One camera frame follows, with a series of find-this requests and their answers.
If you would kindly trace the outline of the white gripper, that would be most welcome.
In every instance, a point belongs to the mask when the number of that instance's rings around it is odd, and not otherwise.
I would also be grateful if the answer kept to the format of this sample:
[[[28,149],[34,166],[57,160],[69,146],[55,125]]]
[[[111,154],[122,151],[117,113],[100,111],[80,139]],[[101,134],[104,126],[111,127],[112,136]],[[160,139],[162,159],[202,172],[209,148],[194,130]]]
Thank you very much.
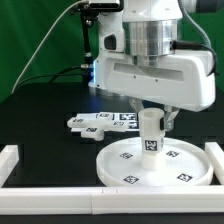
[[[134,97],[129,103],[136,114],[144,109],[140,99],[165,105],[164,128],[171,131],[179,108],[198,112],[215,101],[211,69],[208,51],[176,50],[159,57],[156,67],[134,65],[130,56],[108,52],[95,61],[95,87]]]

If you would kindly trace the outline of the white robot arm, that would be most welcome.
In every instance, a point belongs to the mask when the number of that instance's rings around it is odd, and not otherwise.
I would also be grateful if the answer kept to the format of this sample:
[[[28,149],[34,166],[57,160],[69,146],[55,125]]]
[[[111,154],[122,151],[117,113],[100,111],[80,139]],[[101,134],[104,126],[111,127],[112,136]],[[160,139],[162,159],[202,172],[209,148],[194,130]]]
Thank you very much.
[[[99,55],[91,90],[164,106],[164,127],[173,129],[181,109],[202,111],[215,101],[216,55],[203,43],[184,42],[178,25],[192,13],[214,13],[224,0],[89,0],[98,13]]]

